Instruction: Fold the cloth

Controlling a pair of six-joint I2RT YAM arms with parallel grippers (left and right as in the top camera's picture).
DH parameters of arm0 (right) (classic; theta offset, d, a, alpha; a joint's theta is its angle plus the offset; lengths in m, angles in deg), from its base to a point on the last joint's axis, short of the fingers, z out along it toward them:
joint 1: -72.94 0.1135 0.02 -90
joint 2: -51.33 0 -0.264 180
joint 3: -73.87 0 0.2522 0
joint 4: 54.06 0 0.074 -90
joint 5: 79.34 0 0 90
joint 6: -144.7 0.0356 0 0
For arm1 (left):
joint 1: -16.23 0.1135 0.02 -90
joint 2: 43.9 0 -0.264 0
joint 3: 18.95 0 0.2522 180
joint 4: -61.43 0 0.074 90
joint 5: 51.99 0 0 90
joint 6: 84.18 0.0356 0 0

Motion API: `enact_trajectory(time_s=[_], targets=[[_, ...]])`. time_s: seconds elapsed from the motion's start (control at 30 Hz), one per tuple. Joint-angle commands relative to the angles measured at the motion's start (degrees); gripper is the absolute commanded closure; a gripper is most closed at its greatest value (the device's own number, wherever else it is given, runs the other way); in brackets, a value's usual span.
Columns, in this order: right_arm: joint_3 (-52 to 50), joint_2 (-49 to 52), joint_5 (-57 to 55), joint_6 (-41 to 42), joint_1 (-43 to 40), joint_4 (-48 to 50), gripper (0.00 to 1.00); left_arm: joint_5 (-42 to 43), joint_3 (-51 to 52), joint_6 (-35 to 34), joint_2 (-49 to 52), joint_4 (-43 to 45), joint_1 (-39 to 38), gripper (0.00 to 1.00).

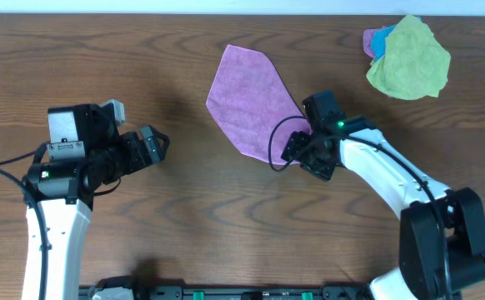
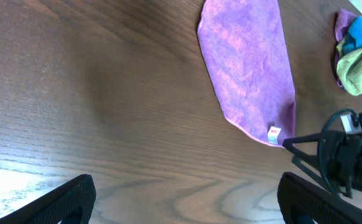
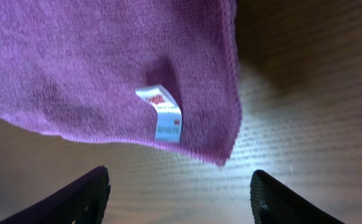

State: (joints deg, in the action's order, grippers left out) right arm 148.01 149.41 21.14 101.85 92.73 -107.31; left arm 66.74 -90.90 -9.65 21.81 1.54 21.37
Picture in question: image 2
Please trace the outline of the purple microfiber cloth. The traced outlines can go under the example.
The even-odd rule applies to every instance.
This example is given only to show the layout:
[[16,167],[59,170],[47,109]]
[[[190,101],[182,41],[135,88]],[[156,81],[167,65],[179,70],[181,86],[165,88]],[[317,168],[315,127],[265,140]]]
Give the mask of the purple microfiber cloth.
[[277,0],[206,0],[198,41],[223,116],[251,139],[295,136],[295,88]]

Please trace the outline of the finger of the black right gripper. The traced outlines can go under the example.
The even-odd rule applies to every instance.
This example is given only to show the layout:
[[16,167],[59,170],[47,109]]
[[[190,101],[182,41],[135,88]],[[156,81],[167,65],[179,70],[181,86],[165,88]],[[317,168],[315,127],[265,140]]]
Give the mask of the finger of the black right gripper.
[[317,155],[319,156],[321,154],[320,145],[325,142],[325,139],[326,135],[323,135],[321,133],[315,133],[307,136],[284,139],[282,146],[295,156],[306,156],[307,154],[296,148],[295,145],[315,142],[317,143]]
[[338,188],[339,185],[335,182],[330,180],[327,175],[322,176],[321,174],[316,174],[312,169],[308,168],[303,162],[307,163],[311,167],[313,167],[317,171],[321,171],[324,169],[318,163],[318,156],[315,155],[308,155],[305,158],[301,158],[299,156],[293,156],[292,163],[296,165],[300,170],[306,173],[311,179],[313,179],[317,184],[323,187],[325,190],[329,191],[333,195],[338,195],[340,193],[340,189]]

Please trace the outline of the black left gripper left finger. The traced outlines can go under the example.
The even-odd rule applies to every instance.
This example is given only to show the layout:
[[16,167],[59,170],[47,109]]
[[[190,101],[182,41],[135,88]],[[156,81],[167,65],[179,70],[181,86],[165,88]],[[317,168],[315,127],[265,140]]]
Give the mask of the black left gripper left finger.
[[93,178],[82,174],[0,218],[0,224],[88,224],[95,200]]

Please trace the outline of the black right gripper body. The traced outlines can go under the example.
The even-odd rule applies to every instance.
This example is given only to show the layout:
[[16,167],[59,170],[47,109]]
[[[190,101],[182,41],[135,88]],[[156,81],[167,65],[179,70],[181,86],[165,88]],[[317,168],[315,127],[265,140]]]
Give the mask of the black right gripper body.
[[[323,135],[326,135],[324,144],[332,144],[328,129],[333,124],[334,120],[341,115],[349,113],[353,117],[353,123],[356,126],[358,123],[362,128],[362,113],[356,114],[351,109],[343,109],[333,114],[323,127]],[[336,198],[343,194],[346,197],[352,197],[352,190],[362,192],[362,133],[361,134],[341,134],[341,143],[334,144],[336,154],[331,156],[331,160],[336,161],[336,170],[334,181],[339,185],[340,193],[334,195]]]

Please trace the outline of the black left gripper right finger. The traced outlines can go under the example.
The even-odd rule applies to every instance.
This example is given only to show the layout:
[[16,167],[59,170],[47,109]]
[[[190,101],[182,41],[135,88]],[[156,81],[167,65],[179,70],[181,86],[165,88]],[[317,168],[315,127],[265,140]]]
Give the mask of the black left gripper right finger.
[[277,201],[288,224],[362,224],[361,209],[334,199],[327,191],[292,172],[283,173],[277,189]]

